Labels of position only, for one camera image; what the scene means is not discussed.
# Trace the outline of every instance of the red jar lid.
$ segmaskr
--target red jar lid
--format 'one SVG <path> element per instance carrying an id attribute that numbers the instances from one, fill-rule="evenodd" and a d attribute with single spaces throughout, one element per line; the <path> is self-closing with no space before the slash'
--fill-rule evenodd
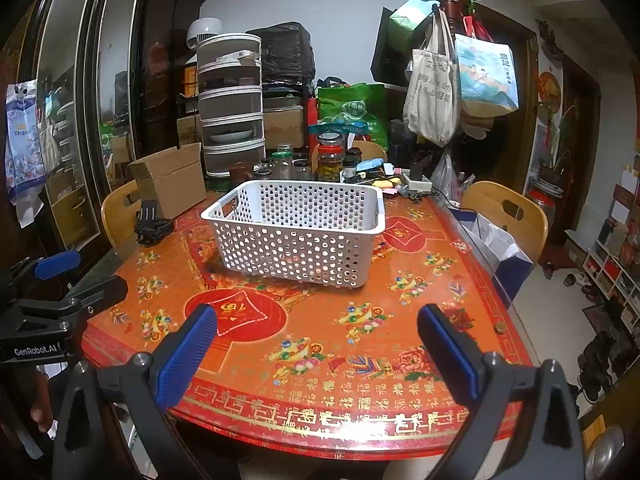
<path id="1" fill-rule="evenodd" d="M 318 146 L 318 153 L 342 153 L 341 146 Z"/>

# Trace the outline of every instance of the glass jar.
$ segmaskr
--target glass jar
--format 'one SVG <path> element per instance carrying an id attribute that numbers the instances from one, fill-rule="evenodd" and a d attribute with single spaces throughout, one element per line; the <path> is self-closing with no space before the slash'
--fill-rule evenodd
<path id="1" fill-rule="evenodd" d="M 254 177 L 256 180 L 271 180 L 271 175 L 271 170 L 267 170 L 266 168 L 258 168 L 258 170 L 254 171 Z"/>
<path id="2" fill-rule="evenodd" d="M 289 142 L 282 142 L 281 144 L 276 144 L 276 151 L 293 153 L 293 144 Z"/>
<path id="3" fill-rule="evenodd" d="M 320 146 L 340 146 L 343 148 L 344 137 L 342 134 L 335 132 L 325 132 L 324 134 L 318 135 L 318 144 L 320 144 Z"/>
<path id="4" fill-rule="evenodd" d="M 273 177 L 276 180 L 291 180 L 292 155 L 291 152 L 271 153 L 273 159 Z"/>
<path id="5" fill-rule="evenodd" d="M 357 160 L 356 166 L 362 162 L 362 150 L 360 148 L 349 148 L 346 155 L 352 156 Z"/>
<path id="6" fill-rule="evenodd" d="M 342 146 L 318 146 L 318 180 L 340 182 Z"/>
<path id="7" fill-rule="evenodd" d="M 311 163 L 305 158 L 293 161 L 293 180 L 312 180 Z"/>
<path id="8" fill-rule="evenodd" d="M 260 168 L 263 170 L 273 171 L 273 159 L 269 156 L 260 161 Z"/>

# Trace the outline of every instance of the shoe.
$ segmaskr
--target shoe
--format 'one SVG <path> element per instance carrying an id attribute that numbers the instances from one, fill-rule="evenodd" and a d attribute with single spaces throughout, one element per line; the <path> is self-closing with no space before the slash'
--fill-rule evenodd
<path id="1" fill-rule="evenodd" d="M 589 279 L 584 272 L 576 272 L 575 283 L 577 283 L 578 286 L 585 286 L 589 284 Z"/>

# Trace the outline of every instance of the mirror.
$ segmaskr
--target mirror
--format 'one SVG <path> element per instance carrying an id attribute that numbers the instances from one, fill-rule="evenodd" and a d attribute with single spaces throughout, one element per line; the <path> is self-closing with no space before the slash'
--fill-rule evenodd
<path id="1" fill-rule="evenodd" d="M 100 20 L 96 101 L 102 159 L 110 189 L 129 180 L 136 158 L 129 114 L 133 15 L 137 0 L 106 0 Z"/>
<path id="2" fill-rule="evenodd" d="M 45 188 L 65 247 L 78 250 L 100 232 L 87 195 L 90 168 L 82 166 L 74 105 L 76 58 L 86 3 L 52 0 L 36 76 L 40 147 L 48 175 Z"/>

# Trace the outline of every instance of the blue gripper pad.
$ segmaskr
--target blue gripper pad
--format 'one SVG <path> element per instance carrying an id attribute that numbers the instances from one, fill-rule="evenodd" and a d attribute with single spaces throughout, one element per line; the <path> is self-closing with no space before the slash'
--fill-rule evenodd
<path id="1" fill-rule="evenodd" d="M 456 330 L 435 304 L 420 309 L 418 334 L 453 399 L 463 406 L 472 405 L 484 385 L 482 352 L 476 342 Z"/>
<path id="2" fill-rule="evenodd" d="M 182 399 L 217 329 L 216 311 L 201 303 L 180 330 L 168 334 L 154 352 L 149 383 L 163 412 Z"/>
<path id="3" fill-rule="evenodd" d="M 65 251 L 37 262 L 33 267 L 33 275 L 39 280 L 48 280 L 66 270 L 75 269 L 78 265 L 80 253 L 76 250 Z"/>

